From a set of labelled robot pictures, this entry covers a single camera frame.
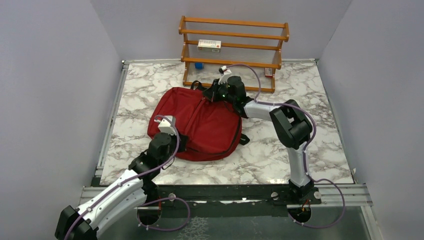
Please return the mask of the red student backpack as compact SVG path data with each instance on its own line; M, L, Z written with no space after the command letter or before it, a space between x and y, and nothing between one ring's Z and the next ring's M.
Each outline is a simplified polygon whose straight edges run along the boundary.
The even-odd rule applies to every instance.
M216 161L228 157L239 145L250 142L242 133L242 117L225 101L211 102L199 89L172 87L160 98L147 127L153 138L159 133L157 115L174 116L180 135L189 137L186 151L176 157L192 161Z

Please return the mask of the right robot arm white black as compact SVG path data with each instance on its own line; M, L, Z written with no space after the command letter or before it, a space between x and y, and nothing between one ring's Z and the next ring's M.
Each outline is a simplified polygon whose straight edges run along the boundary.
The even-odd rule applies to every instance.
M290 165L288 181L289 199L300 204L309 196L314 183L309 173L306 147L313 137L314 125L298 103L290 99L284 103L258 102L247 96L241 77L231 76L219 84L218 79L208 88L197 86L211 102L224 101L232 106L237 115L245 119L270 121L279 141L286 147Z

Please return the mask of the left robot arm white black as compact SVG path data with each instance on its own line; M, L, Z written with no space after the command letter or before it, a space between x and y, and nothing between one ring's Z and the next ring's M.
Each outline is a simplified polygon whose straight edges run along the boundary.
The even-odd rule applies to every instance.
M163 166L184 152L188 137L159 132L123 174L101 193L79 205L65 207L54 236L58 240L97 240L116 221L139 205L152 205L158 197L153 179Z

